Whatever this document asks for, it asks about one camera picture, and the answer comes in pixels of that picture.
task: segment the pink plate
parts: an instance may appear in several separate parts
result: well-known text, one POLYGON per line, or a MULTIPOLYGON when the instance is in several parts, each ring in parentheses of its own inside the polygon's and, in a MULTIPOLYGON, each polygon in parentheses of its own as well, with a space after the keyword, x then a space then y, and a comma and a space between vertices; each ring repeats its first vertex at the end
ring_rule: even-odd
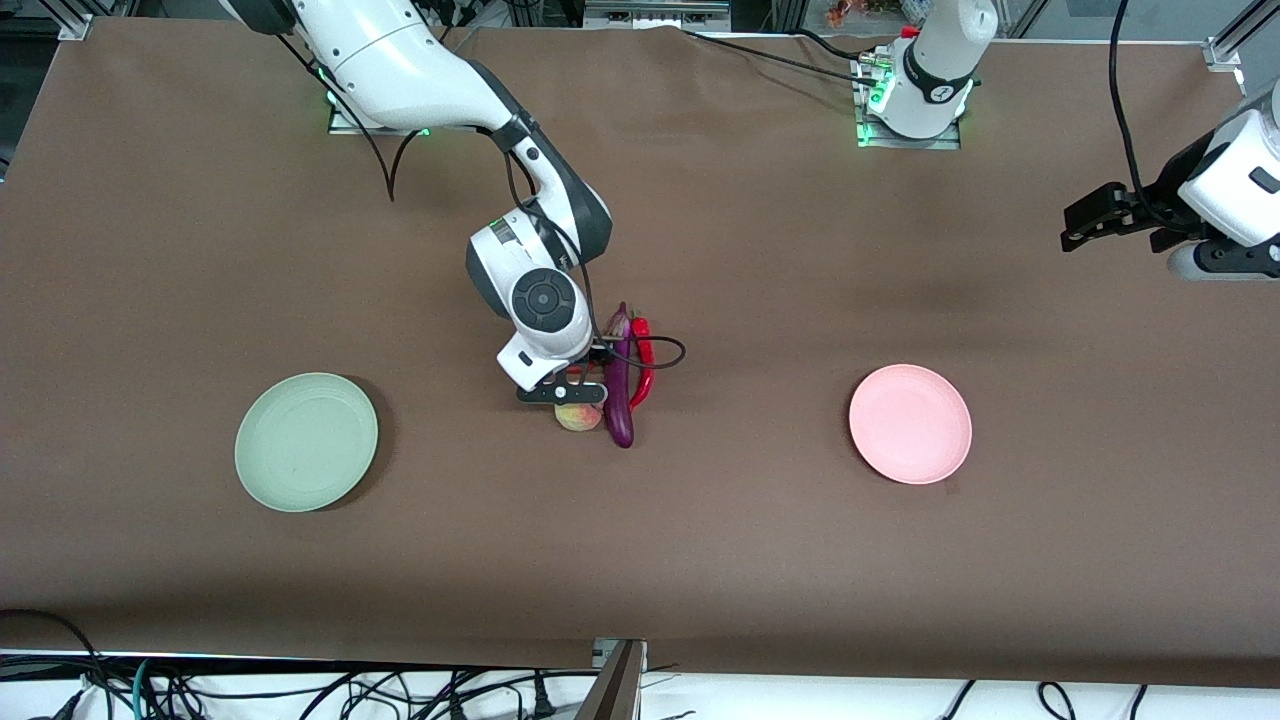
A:
POLYGON ((872 468, 913 486, 955 473, 973 439, 960 392, 918 365, 888 365, 867 375, 849 405, 849 429, 872 468))

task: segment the red chili pepper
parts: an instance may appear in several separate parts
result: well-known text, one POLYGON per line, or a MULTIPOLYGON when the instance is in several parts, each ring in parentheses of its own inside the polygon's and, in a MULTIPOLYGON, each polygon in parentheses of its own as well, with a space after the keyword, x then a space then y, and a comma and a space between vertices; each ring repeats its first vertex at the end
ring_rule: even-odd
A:
MULTIPOLYGON (((652 334, 649 332, 649 320, 644 318, 634 318, 631 320, 631 333, 636 337, 636 348, 640 351, 640 361, 653 365, 653 343, 648 340, 639 340, 652 334)), ((649 397, 650 388, 653 388, 653 369, 641 368, 640 384, 636 386, 636 392, 631 396, 632 413, 635 413, 636 407, 640 407, 644 398, 649 397)))

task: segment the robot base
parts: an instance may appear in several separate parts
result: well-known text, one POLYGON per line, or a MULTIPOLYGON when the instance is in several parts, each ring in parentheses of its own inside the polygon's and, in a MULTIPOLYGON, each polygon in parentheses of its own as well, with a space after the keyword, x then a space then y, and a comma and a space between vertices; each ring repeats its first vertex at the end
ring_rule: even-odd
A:
MULTIPOLYGON (((890 47, 881 45, 873 53, 863 53, 859 60, 850 60, 849 69, 854 77, 869 77, 883 81, 890 68, 890 47)), ((881 91, 879 86, 867 87, 854 85, 854 119, 858 123, 859 147, 906 147, 911 150, 960 150, 960 123, 951 120, 947 129, 937 137, 915 140, 902 137, 888 129, 884 120, 877 118, 867 106, 872 96, 881 91)))

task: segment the white floor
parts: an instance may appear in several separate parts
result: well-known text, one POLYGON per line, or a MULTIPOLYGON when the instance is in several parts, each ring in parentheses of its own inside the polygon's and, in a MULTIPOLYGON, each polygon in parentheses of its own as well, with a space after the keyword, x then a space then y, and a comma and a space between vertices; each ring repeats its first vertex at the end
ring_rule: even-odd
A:
MULTIPOLYGON (((488 684, 526 673, 493 673, 475 684, 488 684)), ((195 688, 218 693, 260 693, 319 688, 337 674, 256 675, 201 678, 195 688)), ((376 682, 381 674, 365 679, 376 682)), ((422 698, 448 679, 444 673, 406 675, 410 693, 422 698)), ((548 680, 548 694, 562 715, 572 716, 590 687, 590 678, 548 680)), ((671 720, 694 711, 694 720, 937 720, 955 698, 957 680, 891 680, 865 678, 799 678, 764 675, 690 675, 652 673, 641 693, 641 720, 671 720)), ((0 720, 49 717, 79 688, 76 680, 0 683, 0 720)), ((1065 684, 1080 720, 1126 720, 1134 685, 1065 684)), ((399 696, 398 682, 381 687, 399 696)), ((520 688, 524 707, 532 708, 532 688, 520 688)), ((279 700, 206 700, 210 720, 297 720, 314 694, 279 700)), ((337 720, 346 691, 333 693, 308 720, 337 720)), ((463 706, 468 720, 512 720, 517 707, 515 691, 494 692, 463 706)), ((116 702, 116 717, 128 720, 129 710, 116 702)), ((401 714, 388 706, 365 702, 351 720, 396 720, 401 714)), ((102 692, 93 689, 81 701, 76 720, 106 716, 102 692)), ((1280 691, 1152 687, 1138 712, 1158 720, 1274 720, 1280 717, 1280 691)), ((965 698, 957 720, 1052 720, 1041 707, 1036 683, 978 682, 965 698)))

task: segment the green plate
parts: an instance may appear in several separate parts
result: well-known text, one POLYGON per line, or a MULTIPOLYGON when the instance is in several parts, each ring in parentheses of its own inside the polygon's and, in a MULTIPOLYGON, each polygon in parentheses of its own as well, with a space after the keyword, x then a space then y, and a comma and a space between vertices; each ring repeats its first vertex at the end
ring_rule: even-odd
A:
POLYGON ((236 436, 236 473, 262 505, 306 512, 356 487, 376 448, 378 415, 356 383, 306 373, 280 380, 248 409, 236 436))

